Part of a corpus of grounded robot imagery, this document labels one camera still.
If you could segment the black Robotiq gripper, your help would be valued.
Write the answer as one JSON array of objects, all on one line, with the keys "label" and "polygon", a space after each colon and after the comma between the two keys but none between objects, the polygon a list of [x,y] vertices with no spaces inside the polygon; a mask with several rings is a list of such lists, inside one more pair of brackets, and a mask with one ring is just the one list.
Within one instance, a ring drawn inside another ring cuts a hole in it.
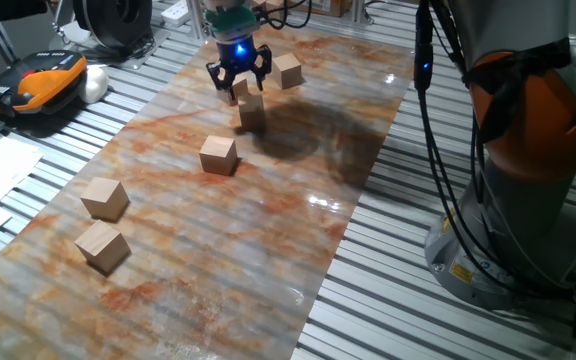
[{"label": "black Robotiq gripper", "polygon": [[231,72],[235,74],[252,71],[260,91],[263,82],[272,71],[272,51],[266,45],[257,49],[252,35],[238,37],[232,41],[218,42],[219,62],[206,64],[206,69],[217,90],[231,88]]}]

